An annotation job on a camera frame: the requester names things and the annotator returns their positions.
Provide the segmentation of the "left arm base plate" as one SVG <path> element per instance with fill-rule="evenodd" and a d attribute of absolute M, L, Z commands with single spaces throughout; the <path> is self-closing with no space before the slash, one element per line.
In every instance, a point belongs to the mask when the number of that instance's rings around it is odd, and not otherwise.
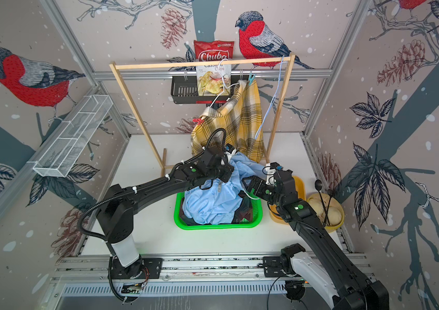
<path fill-rule="evenodd" d="M 123 267 L 117 257 L 111 258 L 108 272 L 112 280 L 143 279 L 155 280 L 160 277 L 162 258 L 139 258 L 132 265 Z"/>

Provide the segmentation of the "light blue shirt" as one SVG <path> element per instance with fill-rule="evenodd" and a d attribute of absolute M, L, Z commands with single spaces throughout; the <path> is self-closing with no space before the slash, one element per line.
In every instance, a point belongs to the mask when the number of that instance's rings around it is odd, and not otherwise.
<path fill-rule="evenodd" d="M 220 180 L 206 182 L 205 185 L 185 192 L 183 206 L 186 217 L 193 218 L 195 222 L 212 225 L 228 223 L 232 220 L 235 211 L 241 204 L 238 196 L 242 191 L 241 180 L 250 176 L 263 178 L 263 165 L 248 159 L 241 152 L 235 154 L 229 163 L 234 167 L 231 179 L 223 183 L 222 192 L 218 194 Z"/>

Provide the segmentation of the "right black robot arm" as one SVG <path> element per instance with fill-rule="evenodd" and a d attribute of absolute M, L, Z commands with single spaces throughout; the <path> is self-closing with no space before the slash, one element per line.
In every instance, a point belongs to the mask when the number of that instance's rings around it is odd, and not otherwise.
<path fill-rule="evenodd" d="M 276 206 L 279 217 L 309 246 L 314 262 L 300 244 L 281 251 L 282 269 L 308 281 L 331 309 L 389 309 L 389 293 L 370 280 L 344 254 L 313 208 L 298 196 L 291 170 L 278 170 L 272 185 L 258 176 L 242 180 L 247 193 Z"/>

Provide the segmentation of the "green plastic mesh basket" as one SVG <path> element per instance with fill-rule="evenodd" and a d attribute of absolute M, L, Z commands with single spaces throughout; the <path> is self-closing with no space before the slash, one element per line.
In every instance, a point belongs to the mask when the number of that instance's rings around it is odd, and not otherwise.
<path fill-rule="evenodd" d="M 246 195 L 241 194 L 242 203 L 235 211 L 232 223 L 222 223 L 218 225 L 196 223 L 192 218 L 187 218 L 183 212 L 183 202 L 185 194 L 178 193 L 176 196 L 176 205 L 174 209 L 174 223 L 177 227 L 186 231 L 194 230 L 212 230 L 212 229 L 250 229 L 257 226 L 263 217 L 262 202 L 252 200 Z"/>

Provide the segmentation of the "white blue wire hanger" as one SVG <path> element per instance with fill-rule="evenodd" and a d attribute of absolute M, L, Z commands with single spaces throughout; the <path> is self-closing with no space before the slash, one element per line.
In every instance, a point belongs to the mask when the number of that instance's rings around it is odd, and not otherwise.
<path fill-rule="evenodd" d="M 274 105 L 275 99 L 276 99 L 276 97 L 278 95 L 278 92 L 279 92 L 279 89 L 280 89 L 281 73 L 282 73 L 282 69 L 284 67 L 284 63 L 286 63 L 286 61 L 280 62 L 280 65 L 279 65 L 279 68 L 278 68 L 278 78 L 276 80 L 277 81 L 276 90 L 275 90 L 275 93 L 273 94 L 273 96 L 271 98 L 271 101 L 269 103 L 269 106 L 268 106 L 266 112 L 263 115 L 261 125 L 259 126 L 259 128 L 258 128 L 258 130 L 257 130 L 257 132 L 256 132 L 256 134 L 254 136 L 255 139 L 258 139 L 259 135 L 261 134 L 263 126 L 264 126 L 264 124 L 266 122 L 267 116 L 269 115 L 269 113 L 270 113 L 270 111 L 271 111 L 271 109 L 272 109 L 272 107 Z"/>

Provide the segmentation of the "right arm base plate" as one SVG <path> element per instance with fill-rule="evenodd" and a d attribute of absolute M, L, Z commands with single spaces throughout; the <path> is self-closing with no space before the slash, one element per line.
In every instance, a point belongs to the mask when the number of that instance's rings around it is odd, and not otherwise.
<path fill-rule="evenodd" d="M 289 271 L 284 269 L 280 257 L 263 257 L 261 266 L 266 278 L 292 276 Z"/>

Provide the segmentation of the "white hanger of blue shirt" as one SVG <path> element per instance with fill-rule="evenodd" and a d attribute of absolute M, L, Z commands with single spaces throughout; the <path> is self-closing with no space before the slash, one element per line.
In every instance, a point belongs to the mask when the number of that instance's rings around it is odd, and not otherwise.
<path fill-rule="evenodd" d="M 249 190 L 245 187 L 242 187 L 242 191 L 245 193 L 245 195 L 250 199 L 250 200 L 259 200 L 260 198 L 258 196 L 256 196 L 253 192 L 253 190 Z"/>

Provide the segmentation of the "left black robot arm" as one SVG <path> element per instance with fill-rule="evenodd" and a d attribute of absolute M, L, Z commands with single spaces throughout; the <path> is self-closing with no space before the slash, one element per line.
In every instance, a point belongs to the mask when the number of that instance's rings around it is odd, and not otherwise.
<path fill-rule="evenodd" d="M 132 236 L 134 215 L 179 192 L 213 183 L 216 179 L 229 181 L 234 167 L 227 159 L 226 138 L 224 128 L 216 129 L 199 154 L 175 164 L 169 174 L 133 187 L 111 187 L 111 197 L 82 214 L 77 222 L 78 230 L 104 241 L 112 256 L 110 263 L 117 259 L 124 277 L 136 278 L 143 269 L 143 262 Z"/>

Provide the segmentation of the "dark multicolour plaid shirt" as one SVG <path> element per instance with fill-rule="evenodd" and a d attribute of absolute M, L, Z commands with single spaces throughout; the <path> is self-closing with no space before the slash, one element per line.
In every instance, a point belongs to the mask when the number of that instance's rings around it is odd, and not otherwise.
<path fill-rule="evenodd" d="M 220 223 L 220 225 L 227 226 L 233 226 L 234 228 L 238 225 L 250 225 L 251 223 L 254 223 L 254 219 L 257 218 L 257 215 L 254 213 L 257 212 L 257 208 L 251 203 L 251 200 L 246 197 L 244 194 L 240 194 L 238 196 L 241 198 L 241 204 L 239 208 L 235 211 L 234 216 L 232 217 L 232 220 L 228 223 Z M 211 223 L 201 224 L 195 222 L 193 218 L 188 218 L 185 215 L 183 206 L 185 203 L 185 195 L 181 193 L 177 198 L 178 205 L 176 206 L 176 214 L 175 214 L 175 222 L 179 227 L 182 227 L 183 229 L 188 229 L 191 227 L 202 227 L 206 226 L 208 229 L 208 226 L 211 226 Z"/>

